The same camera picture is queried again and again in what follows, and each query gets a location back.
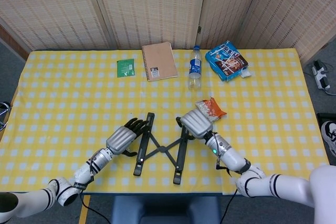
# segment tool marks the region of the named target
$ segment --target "brown notebook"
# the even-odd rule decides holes
[[[177,77],[172,46],[169,42],[142,47],[147,81]]]

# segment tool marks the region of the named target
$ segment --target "wire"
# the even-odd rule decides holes
[[[327,90],[324,90],[326,94],[328,95],[336,95],[336,94],[332,94],[332,93],[329,93]]]
[[[90,175],[91,175],[91,181],[89,183],[91,183],[92,181],[94,181],[94,176],[93,176],[93,169],[92,169],[92,161],[93,159],[95,158],[95,156],[97,155],[98,152],[100,152],[103,148],[100,148],[99,150],[97,150],[92,156],[91,156],[91,159],[90,159]]]
[[[310,77],[315,77],[315,76],[317,76],[317,74],[315,74],[315,75],[312,75],[312,74],[310,74],[310,73],[307,73],[307,72],[303,72],[303,73],[305,73],[305,74],[309,75]]]
[[[225,216],[226,216],[226,213],[227,213],[227,211],[228,211],[228,209],[229,209],[230,203],[231,203],[231,201],[233,200],[233,198],[236,196],[237,192],[238,192],[238,189],[236,189],[235,193],[232,195],[231,199],[229,200],[229,203],[228,203],[227,206],[226,206],[225,212],[224,212],[223,217],[222,217],[222,219],[221,219],[221,221],[220,221],[219,224],[222,224],[222,222],[223,222],[223,220],[224,220],[224,218],[225,218]]]
[[[329,64],[327,62],[323,62],[322,63],[325,65],[325,69],[327,70],[326,73],[330,73],[334,70],[334,66],[332,64]]]
[[[217,156],[218,158],[220,158],[219,144],[218,144],[218,140],[217,140],[216,134],[215,134],[215,133],[212,133],[212,135],[214,136],[214,138],[215,138],[215,140],[216,140],[216,145],[217,145],[217,153],[216,153],[216,156]]]
[[[89,210],[95,212],[96,214],[100,215],[100,216],[103,217],[109,224],[111,224],[111,222],[109,221],[108,218],[106,218],[106,216],[104,216],[104,215],[101,214],[100,212],[94,210],[93,208],[88,207],[87,205],[85,205],[85,203],[84,203],[84,201],[83,201],[83,198],[82,198],[82,194],[83,194],[83,190],[82,190],[82,191],[80,192],[80,194],[79,194],[79,197],[80,197],[80,200],[82,201],[83,206],[85,206],[87,209],[89,209]]]

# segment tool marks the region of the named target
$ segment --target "tablecloth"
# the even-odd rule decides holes
[[[175,118],[210,97],[228,113],[214,129],[242,156],[266,174],[308,178],[328,161],[296,50],[240,52],[251,77],[222,82],[203,60],[199,92],[187,88],[191,50],[174,50],[179,77],[155,82],[146,80],[140,50],[32,52],[0,142],[0,190],[30,191],[57,176],[71,178],[120,125],[148,112],[155,113],[153,135],[167,146],[180,137]],[[117,60],[131,58],[135,76],[117,78]],[[150,141],[148,152],[154,148]],[[215,170],[215,162],[204,140],[189,141],[182,183],[173,185],[174,166],[164,154],[145,161],[141,177],[133,176],[135,157],[120,155],[87,192],[234,192],[235,176]]]

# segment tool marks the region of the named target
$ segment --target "green packet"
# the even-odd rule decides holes
[[[125,77],[133,75],[135,75],[134,59],[117,61],[117,77]]]

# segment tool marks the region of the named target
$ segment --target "wall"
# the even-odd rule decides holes
[[[226,40],[235,43],[236,34],[252,0],[204,0],[196,43],[214,48]]]
[[[306,62],[336,34],[336,0],[254,0],[236,45],[296,48]]]
[[[102,0],[119,49],[169,41],[195,45],[202,0]]]
[[[0,17],[31,49],[103,49],[91,0],[0,0]]]

